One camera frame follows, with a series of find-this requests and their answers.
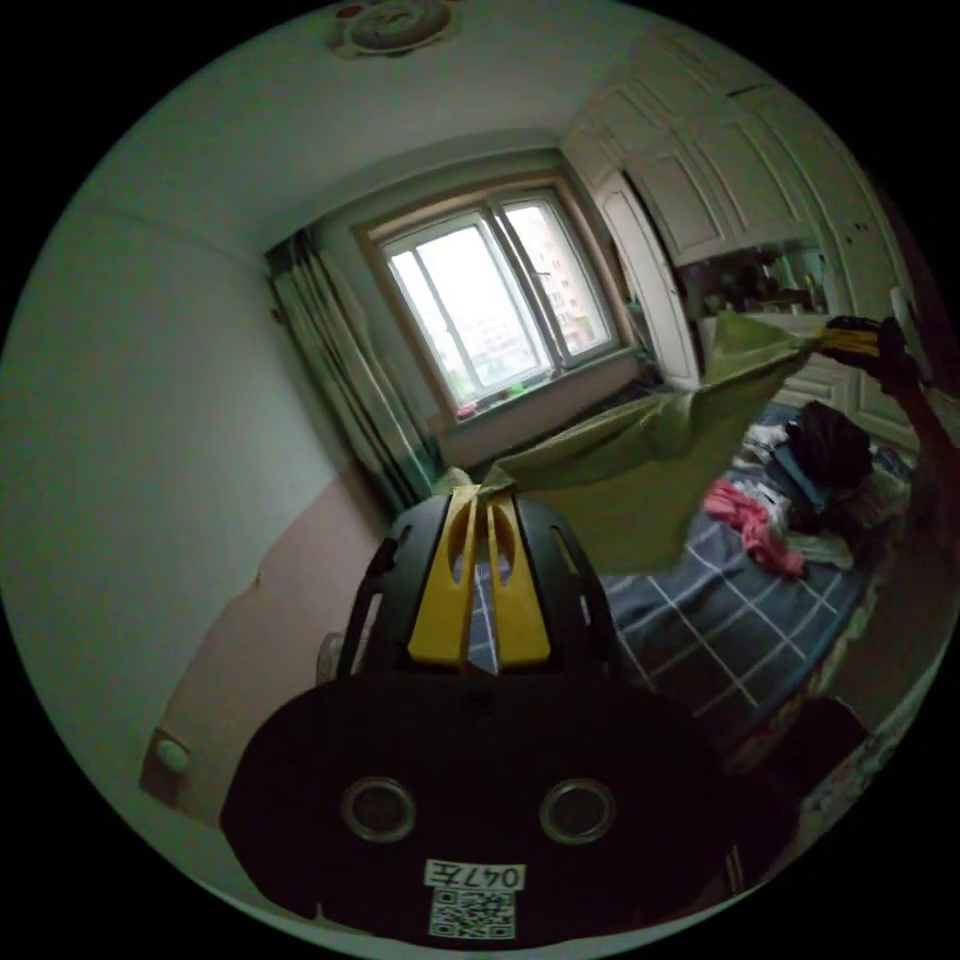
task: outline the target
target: yellow-green fabric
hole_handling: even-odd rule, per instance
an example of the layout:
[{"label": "yellow-green fabric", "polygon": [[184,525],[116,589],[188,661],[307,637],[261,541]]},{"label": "yellow-green fabric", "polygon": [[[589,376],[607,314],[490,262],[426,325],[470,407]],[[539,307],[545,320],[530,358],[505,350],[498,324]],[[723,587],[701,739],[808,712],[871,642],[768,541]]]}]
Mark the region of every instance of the yellow-green fabric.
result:
[{"label": "yellow-green fabric", "polygon": [[499,460],[481,496],[512,490],[560,512],[599,574],[668,570],[707,488],[818,344],[724,313],[700,389],[624,404]]}]

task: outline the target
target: pink wall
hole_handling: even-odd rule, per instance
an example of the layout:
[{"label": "pink wall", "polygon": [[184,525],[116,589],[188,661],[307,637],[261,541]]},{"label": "pink wall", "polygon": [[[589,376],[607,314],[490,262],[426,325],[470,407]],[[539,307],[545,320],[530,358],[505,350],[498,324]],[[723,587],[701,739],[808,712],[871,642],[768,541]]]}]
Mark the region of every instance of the pink wall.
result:
[{"label": "pink wall", "polygon": [[203,638],[158,727],[190,753],[178,779],[152,752],[141,786],[209,826],[257,728],[312,687],[321,639],[347,625],[357,586],[387,525],[359,478],[341,474],[284,531],[256,581]]},{"label": "pink wall", "polygon": [[633,353],[571,373],[477,420],[465,421],[440,438],[450,466],[469,468],[554,430],[591,403],[602,400],[639,373]]}]

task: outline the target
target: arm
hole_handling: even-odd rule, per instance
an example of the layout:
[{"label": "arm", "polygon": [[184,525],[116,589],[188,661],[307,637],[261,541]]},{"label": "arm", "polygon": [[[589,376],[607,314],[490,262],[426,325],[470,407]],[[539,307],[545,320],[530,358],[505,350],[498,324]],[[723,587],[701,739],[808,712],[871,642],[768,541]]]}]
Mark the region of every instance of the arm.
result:
[{"label": "arm", "polygon": [[938,494],[938,540],[960,568],[960,449],[953,445],[930,405],[916,361],[905,349],[899,324],[860,317],[836,317],[827,324],[820,353],[863,370],[893,397],[920,441]]}]

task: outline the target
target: pink cloth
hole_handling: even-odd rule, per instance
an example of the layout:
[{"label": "pink cloth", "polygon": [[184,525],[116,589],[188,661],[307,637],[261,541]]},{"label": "pink cloth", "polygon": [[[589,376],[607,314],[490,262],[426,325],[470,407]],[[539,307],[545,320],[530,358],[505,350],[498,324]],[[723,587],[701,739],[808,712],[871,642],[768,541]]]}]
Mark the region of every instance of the pink cloth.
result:
[{"label": "pink cloth", "polygon": [[787,577],[803,575],[803,557],[793,550],[788,550],[783,541],[773,533],[767,511],[761,504],[737,490],[726,477],[718,480],[707,491],[703,509],[715,520],[721,520],[743,533],[743,547],[747,555],[762,570]]}]

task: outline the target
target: windowsill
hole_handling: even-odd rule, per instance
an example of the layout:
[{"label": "windowsill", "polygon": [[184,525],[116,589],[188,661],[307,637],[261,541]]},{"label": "windowsill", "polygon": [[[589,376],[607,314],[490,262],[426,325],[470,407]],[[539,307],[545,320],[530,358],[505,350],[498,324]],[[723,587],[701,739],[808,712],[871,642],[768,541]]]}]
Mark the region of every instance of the windowsill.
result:
[{"label": "windowsill", "polygon": [[619,349],[614,350],[612,353],[607,353],[602,357],[597,357],[596,360],[590,360],[589,362],[584,363],[582,366],[576,367],[573,370],[568,370],[566,373],[556,377],[553,380],[547,380],[545,383],[538,384],[535,387],[531,387],[529,390],[525,390],[519,396],[508,397],[507,399],[501,400],[499,403],[496,403],[491,407],[487,407],[486,410],[475,413],[472,417],[468,417],[466,420],[460,420],[457,423],[451,424],[444,431],[444,435],[450,436],[451,434],[461,433],[464,430],[469,430],[470,426],[478,421],[489,422],[499,413],[511,410],[515,411],[517,407],[522,405],[525,400],[528,400],[533,396],[541,396],[547,391],[556,389],[558,386],[569,384],[571,380],[576,379],[581,374],[587,373],[588,371],[596,371],[600,367],[604,367],[616,360],[622,360],[624,357],[635,354],[635,352],[635,347],[620,347]]}]

